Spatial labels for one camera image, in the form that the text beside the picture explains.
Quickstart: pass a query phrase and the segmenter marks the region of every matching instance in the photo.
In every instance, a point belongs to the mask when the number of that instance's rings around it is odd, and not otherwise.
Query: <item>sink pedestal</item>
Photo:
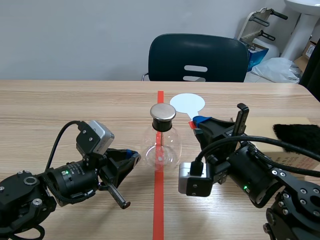
[[[282,58],[294,61],[302,55],[319,18],[320,16],[301,14],[300,21],[281,55]]]

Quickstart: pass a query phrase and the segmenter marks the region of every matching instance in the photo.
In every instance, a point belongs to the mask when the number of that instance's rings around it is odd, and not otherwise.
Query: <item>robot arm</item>
[[[180,165],[179,192],[207,197],[213,184],[223,184],[230,176],[256,208],[263,208],[285,186],[266,210],[264,231],[271,240],[320,240],[320,186],[300,181],[289,171],[314,177],[320,177],[320,172],[275,163],[249,141],[290,148],[318,161],[320,156],[274,139],[246,136],[249,109],[242,103],[238,107],[235,123],[202,116],[193,119],[202,151],[194,162]]]
[[[76,148],[82,160],[52,168],[50,165],[58,141],[72,124],[77,124],[80,130]],[[53,145],[45,172],[34,175],[23,170],[0,182],[0,240],[22,239],[15,234],[32,228],[40,232],[36,239],[43,239],[45,230],[39,224],[56,210],[57,203],[61,207],[80,203],[93,197],[97,190],[109,191],[122,209],[129,207],[130,202],[117,188],[141,156],[129,149],[108,148],[113,139],[114,135],[97,121],[89,124],[69,122]]]

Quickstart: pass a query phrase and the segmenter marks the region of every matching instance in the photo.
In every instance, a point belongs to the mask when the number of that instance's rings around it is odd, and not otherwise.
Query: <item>glass flask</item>
[[[182,143],[172,126],[176,109],[167,103],[158,103],[150,109],[152,125],[144,132],[141,155],[155,171],[174,169],[180,160]]]

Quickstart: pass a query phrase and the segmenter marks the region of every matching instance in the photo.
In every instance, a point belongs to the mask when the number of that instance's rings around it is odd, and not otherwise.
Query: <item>chair backrest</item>
[[[148,73],[150,81],[184,81],[191,76],[206,82],[243,82],[248,64],[248,50],[236,39],[165,34],[151,44]]]

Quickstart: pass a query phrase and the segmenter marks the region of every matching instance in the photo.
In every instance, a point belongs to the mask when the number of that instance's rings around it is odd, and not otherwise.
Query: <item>black fuzzy object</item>
[[[320,127],[306,124],[275,124],[273,131],[283,142],[320,154]]]

